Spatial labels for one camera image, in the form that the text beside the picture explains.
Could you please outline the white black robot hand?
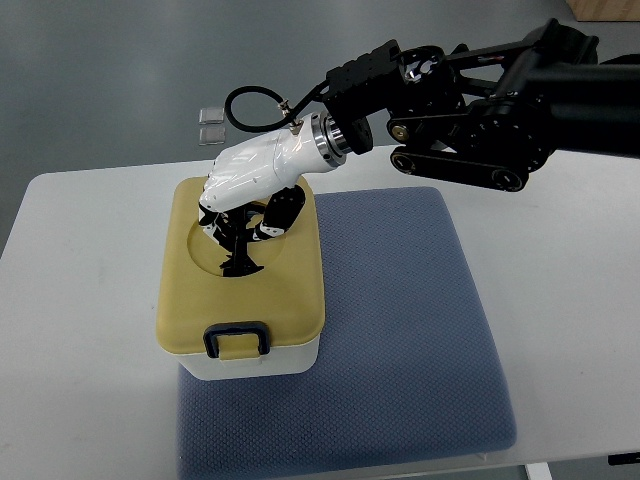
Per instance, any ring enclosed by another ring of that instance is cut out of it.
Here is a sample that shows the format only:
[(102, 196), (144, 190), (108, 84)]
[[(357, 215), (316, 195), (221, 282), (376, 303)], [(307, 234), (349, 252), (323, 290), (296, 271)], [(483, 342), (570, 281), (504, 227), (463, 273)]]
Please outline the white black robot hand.
[(312, 113), (302, 119), (297, 133), (281, 129), (223, 150), (214, 160), (199, 199), (199, 225), (227, 250), (234, 248), (237, 232), (231, 211), (268, 198), (263, 219), (247, 230), (251, 242), (284, 234), (298, 216), (279, 195), (293, 191), (306, 173), (326, 173), (343, 165), (351, 151), (332, 117)]

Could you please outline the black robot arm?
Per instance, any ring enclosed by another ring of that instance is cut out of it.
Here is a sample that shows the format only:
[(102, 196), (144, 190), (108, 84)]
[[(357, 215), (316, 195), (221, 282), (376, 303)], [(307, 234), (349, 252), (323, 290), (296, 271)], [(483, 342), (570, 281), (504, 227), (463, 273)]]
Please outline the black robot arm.
[(523, 40), (451, 53), (389, 41), (326, 74), (306, 96), (338, 148), (369, 152), (387, 111), (406, 174), (516, 192), (558, 150), (637, 157), (639, 58), (600, 61), (598, 38), (548, 21)]

